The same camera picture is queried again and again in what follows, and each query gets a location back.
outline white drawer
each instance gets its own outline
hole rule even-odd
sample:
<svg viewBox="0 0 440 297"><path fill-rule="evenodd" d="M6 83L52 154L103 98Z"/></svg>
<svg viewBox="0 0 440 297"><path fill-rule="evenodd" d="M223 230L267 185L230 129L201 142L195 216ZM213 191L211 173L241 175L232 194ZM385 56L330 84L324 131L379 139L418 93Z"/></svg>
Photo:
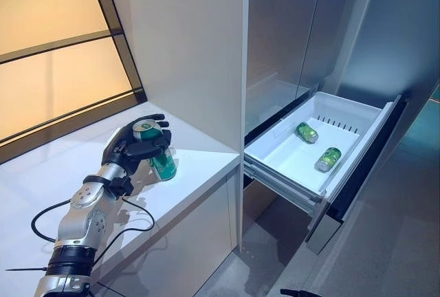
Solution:
<svg viewBox="0 0 440 297"><path fill-rule="evenodd" d="M398 96L380 109L315 93L246 146L245 173L315 217L312 226L316 227L341 190L355 189L344 192L353 200L353 194L363 182L360 179L368 175L398 117L393 117L393 124L387 124L386 139L381 137L381 144L374 147L374 153L370 151L368 161L364 161L368 162L365 168L360 167L361 162L401 102ZM393 115L400 115L401 110L395 110ZM314 144L303 142L296 134L301 122L318 132L319 138ZM342 156L330 171L323 173L315 169L315 163L329 147L340 149ZM356 186L347 186L355 170ZM342 221L340 214L336 217Z"/></svg>

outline green can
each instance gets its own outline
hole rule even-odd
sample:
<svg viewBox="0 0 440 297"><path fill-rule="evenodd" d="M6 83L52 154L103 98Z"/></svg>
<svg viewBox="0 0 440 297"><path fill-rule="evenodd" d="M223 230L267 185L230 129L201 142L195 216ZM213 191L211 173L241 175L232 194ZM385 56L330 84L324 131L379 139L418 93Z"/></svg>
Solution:
<svg viewBox="0 0 440 297"><path fill-rule="evenodd" d="M298 132L298 135L301 137L301 139L310 144L314 144L319 137L318 132L313 130L306 122L300 123L296 127L296 132Z"/></svg>
<svg viewBox="0 0 440 297"><path fill-rule="evenodd" d="M133 125L133 136L138 141L157 138L162 129L155 120L141 120ZM151 169L160 180L169 180L176 175L177 167L169 149L148 160Z"/></svg>
<svg viewBox="0 0 440 297"><path fill-rule="evenodd" d="M327 172L333 168L336 162L341 158L341 151L335 147L328 148L319 160L316 162L315 166L319 171Z"/></svg>
<svg viewBox="0 0 440 297"><path fill-rule="evenodd" d="M133 125L133 137L137 141L157 138L162 135L162 129L155 120L140 120Z"/></svg>

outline cabinet panel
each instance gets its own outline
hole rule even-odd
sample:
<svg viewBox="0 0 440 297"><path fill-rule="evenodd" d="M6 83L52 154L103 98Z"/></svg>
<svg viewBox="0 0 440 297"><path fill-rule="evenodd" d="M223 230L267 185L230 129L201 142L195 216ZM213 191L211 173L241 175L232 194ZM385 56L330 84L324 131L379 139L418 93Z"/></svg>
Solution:
<svg viewBox="0 0 440 297"><path fill-rule="evenodd" d="M235 246L230 238L226 178L218 184L168 234L103 283L127 296L193 296ZM100 293L112 296L105 288Z"/></svg>

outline wire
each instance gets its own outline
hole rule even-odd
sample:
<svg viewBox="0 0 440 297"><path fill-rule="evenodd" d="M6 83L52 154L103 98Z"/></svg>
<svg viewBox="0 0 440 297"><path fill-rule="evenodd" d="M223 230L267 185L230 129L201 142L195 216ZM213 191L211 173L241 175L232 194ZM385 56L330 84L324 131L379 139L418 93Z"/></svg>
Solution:
<svg viewBox="0 0 440 297"><path fill-rule="evenodd" d="M104 254L107 252L107 250L111 247L111 245L116 241L116 239L118 237L120 237L122 234L124 234L125 232L128 232L130 230L132 231L136 231L136 232L148 232L149 230L152 230L154 225L155 225L155 220L153 218L153 215L151 213L148 212L147 209L144 209L143 207L131 203L130 201L127 201L124 197L122 197L122 200L128 204L131 204L132 206L135 206L136 208L139 208L140 210L143 210L147 213L148 216L150 216L152 224L150 225L150 227L146 228L146 229L141 229L141 228L126 228L125 230L121 230L114 238L113 240L111 240L111 242L108 244L107 247L105 247L105 249L101 252L101 254L99 255L99 257L95 260L95 262L93 263L93 266L96 265L98 263L98 261L102 258L102 256L104 256Z"/></svg>
<svg viewBox="0 0 440 297"><path fill-rule="evenodd" d="M117 292L116 290L114 290L114 289L112 289L112 288L110 288L110 287L107 287L106 285L102 284L102 283L99 282L99 281L96 281L96 283L99 284L99 285L102 285L104 288L107 288L107 289L110 290L111 292L114 292L115 294L118 294L118 295L121 296L121 297L127 297L127 296L121 294L120 292Z"/></svg>
<svg viewBox="0 0 440 297"><path fill-rule="evenodd" d="M47 271L47 267L10 268L5 271Z"/></svg>
<svg viewBox="0 0 440 297"><path fill-rule="evenodd" d="M44 209L43 211L39 212L39 213L33 218L32 222L30 223L30 227L31 227L32 231L33 231L38 237L41 237L43 240L46 240L46 241L49 241L49 242L55 242L55 239L53 239L52 237L47 237L47 236L45 236L44 234L41 234L40 231L36 228L35 223L36 223L37 219L38 219L39 217L41 217L42 215L44 215L46 212L49 212L50 210L53 210L53 209L55 209L55 208L57 208L57 207L59 207L59 206L64 206L65 204L68 204L69 202L70 202L70 199L68 199L68 200L66 200L66 201L64 201L64 202L61 202L61 203L55 204L54 206L50 206L49 208L46 208L46 209Z"/></svg>

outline wall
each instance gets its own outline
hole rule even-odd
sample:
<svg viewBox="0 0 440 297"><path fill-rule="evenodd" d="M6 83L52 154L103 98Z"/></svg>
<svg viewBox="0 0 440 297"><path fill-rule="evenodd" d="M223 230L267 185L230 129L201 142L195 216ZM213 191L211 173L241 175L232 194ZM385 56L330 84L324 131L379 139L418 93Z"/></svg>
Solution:
<svg viewBox="0 0 440 297"><path fill-rule="evenodd" d="M382 107L408 106L389 144L402 138L439 81L439 0L371 0L338 95Z"/></svg>
<svg viewBox="0 0 440 297"><path fill-rule="evenodd" d="M240 151L243 0L115 5L148 99Z"/></svg>

